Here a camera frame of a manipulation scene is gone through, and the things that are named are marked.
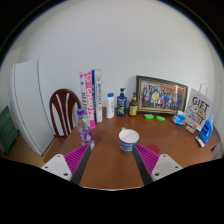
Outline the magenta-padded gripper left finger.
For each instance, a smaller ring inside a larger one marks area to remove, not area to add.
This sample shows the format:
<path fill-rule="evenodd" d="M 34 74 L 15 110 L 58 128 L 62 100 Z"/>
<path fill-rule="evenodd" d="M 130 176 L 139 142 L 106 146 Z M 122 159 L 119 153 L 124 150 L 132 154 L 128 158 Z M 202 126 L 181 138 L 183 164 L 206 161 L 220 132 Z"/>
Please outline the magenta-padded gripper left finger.
<path fill-rule="evenodd" d="M 91 147 L 84 145 L 66 155 L 56 154 L 42 166 L 42 169 L 79 185 L 90 154 Z"/>

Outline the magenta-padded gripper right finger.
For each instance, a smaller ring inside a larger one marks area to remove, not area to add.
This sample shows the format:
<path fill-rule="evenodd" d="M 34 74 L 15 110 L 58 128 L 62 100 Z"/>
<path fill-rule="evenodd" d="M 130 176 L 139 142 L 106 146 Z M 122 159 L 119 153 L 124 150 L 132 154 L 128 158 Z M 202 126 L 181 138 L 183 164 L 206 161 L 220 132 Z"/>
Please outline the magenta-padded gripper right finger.
<path fill-rule="evenodd" d="M 168 154 L 158 155 L 138 144 L 133 145 L 132 153 L 144 185 L 182 169 Z"/>

